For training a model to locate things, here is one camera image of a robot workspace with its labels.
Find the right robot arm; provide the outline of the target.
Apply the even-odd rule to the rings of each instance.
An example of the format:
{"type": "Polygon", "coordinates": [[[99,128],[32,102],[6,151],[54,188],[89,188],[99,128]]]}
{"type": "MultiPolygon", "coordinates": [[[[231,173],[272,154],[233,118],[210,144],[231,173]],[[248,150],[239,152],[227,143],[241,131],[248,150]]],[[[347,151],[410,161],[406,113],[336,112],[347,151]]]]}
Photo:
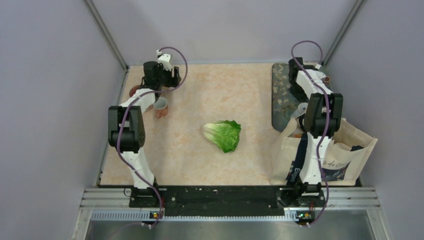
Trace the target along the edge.
{"type": "Polygon", "coordinates": [[[327,148],[340,129],[344,97],[324,83],[326,75],[301,57],[288,62],[290,92],[300,103],[306,103],[299,123],[305,131],[307,145],[302,169],[296,178],[293,200],[307,206],[312,200],[323,200],[323,163],[327,148]]]}

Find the small pink mug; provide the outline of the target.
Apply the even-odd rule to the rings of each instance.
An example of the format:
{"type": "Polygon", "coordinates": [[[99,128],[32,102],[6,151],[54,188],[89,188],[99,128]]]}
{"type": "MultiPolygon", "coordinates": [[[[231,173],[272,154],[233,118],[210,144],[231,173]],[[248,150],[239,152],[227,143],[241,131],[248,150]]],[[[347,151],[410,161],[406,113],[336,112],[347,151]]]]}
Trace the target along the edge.
{"type": "Polygon", "coordinates": [[[129,97],[131,98],[132,96],[134,96],[136,94],[136,91],[140,88],[140,85],[135,85],[134,87],[132,87],[129,91],[129,97]]]}

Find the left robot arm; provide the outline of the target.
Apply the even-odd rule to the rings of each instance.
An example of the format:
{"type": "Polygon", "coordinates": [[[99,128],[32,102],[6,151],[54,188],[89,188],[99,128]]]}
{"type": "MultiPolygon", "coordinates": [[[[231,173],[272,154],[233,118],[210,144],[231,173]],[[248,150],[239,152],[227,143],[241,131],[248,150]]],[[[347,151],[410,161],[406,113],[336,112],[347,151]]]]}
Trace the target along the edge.
{"type": "Polygon", "coordinates": [[[108,143],[127,165],[133,177],[131,197],[149,207],[156,206],[160,193],[155,187],[156,178],[148,165],[144,151],[146,131],[143,113],[158,105],[161,93],[181,83],[180,69],[168,63],[147,61],[143,64],[144,76],[139,85],[129,91],[129,99],[108,108],[108,143]]]}

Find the brown patterned mug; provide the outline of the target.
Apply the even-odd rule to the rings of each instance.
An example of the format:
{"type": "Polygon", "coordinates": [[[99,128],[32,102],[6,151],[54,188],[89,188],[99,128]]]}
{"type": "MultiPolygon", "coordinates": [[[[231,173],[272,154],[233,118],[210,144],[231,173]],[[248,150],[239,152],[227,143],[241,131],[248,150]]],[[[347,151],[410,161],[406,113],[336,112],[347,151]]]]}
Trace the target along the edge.
{"type": "Polygon", "coordinates": [[[329,76],[326,76],[326,77],[324,77],[323,79],[322,79],[322,81],[325,83],[325,84],[329,84],[330,82],[331,82],[331,78],[329,77],[329,76]]]}

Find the terracotta pink mug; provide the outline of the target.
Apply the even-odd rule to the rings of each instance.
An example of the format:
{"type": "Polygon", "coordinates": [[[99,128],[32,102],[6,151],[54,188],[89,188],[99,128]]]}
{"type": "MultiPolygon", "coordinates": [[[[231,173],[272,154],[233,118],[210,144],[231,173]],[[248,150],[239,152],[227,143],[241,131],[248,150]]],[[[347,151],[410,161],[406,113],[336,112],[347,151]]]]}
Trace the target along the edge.
{"type": "Polygon", "coordinates": [[[166,117],[169,113],[168,101],[164,97],[159,97],[153,104],[153,108],[155,109],[155,117],[157,119],[166,117]]]}

